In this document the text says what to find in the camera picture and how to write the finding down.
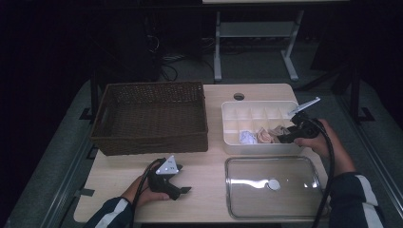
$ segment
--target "white plastic container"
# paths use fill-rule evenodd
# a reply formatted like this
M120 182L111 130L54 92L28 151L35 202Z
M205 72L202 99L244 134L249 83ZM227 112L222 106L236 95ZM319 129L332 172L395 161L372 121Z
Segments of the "white plastic container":
M288 113L297 108L292 101L226 102L221 106L225 152L231 155L297 155L302 147L294 143L241 144L240 132L258 133L264 127L294 125Z

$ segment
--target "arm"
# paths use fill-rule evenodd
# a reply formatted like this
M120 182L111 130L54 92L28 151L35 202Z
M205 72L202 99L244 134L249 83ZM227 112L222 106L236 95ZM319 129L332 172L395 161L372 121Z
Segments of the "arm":
M134 180L120 197L105 202L103 207L86 223L85 227L126 227L134 217L132 202L141 179L142 176ZM144 183L142 191L136 209L152 200L169 200L166 193L152 192L147 181Z
M332 212L329 226L383 227L384 218L370 183L356 172L353 160L332 127L326 121L320 121L335 152L335 178L330 193ZM294 143L311 147L321 157L329 157L326 141L321 134L314 139L295 139Z

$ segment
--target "wooden table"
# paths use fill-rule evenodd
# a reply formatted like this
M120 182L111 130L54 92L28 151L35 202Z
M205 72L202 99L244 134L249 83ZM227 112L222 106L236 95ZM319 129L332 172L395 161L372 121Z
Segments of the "wooden table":
M307 221L274 219L231 218L226 204L225 161L234 156L223 150L221 105L235 101L235 93L243 93L244 101L297 101L292 88L286 84L258 85L205 85L205 105L208 122L208 151L175 154L181 172L171 179L178 186L191 186L189 193L177 200L153 201L136 212L136 222L290 222ZM88 221L106 200L120 196L135 178L154 160L171 154L146 154L107 157L98 152L89 173L85 189L95 190L92 197L81 196L74 213L79 222ZM319 182L325 186L327 175L320 157L305 148L302 155L315 165Z

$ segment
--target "wicker basket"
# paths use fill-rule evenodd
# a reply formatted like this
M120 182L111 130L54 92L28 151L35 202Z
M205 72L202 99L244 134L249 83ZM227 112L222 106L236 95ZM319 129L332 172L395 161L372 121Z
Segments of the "wicker basket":
M107 155L208 149L202 83L107 85L91 140Z

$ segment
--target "striped sleeve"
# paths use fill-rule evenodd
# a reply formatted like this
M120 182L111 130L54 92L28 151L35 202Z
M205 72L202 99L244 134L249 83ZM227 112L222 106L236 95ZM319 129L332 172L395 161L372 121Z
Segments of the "striped sleeve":
M125 198L113 198L86 223L85 228L126 227L133 219L131 204Z
M329 226L337 228L383 228L384 218L368 180L358 173L334 179Z

